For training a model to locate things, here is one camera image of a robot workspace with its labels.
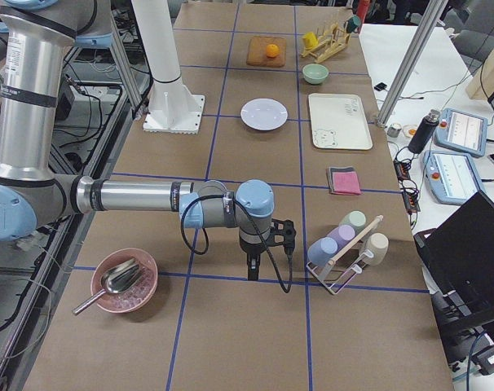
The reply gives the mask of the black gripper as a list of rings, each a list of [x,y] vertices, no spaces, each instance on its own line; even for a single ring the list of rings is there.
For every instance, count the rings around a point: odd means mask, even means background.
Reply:
[[[260,256],[267,250],[267,245],[259,235],[239,234],[240,247],[247,254],[248,280],[258,281]]]

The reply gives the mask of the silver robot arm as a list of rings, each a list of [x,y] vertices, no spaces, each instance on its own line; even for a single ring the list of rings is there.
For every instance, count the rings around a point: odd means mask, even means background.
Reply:
[[[215,181],[115,182],[55,174],[49,167],[64,49],[112,43],[108,1],[3,1],[8,28],[0,113],[0,241],[25,237],[74,214],[105,210],[171,211],[183,229],[236,228],[248,277],[275,234],[274,194],[251,179],[236,191]]]

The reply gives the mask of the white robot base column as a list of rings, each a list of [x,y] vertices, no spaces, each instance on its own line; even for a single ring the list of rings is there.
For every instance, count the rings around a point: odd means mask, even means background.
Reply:
[[[166,1],[133,1],[136,22],[153,79],[147,132],[197,134],[205,97],[185,86]]]

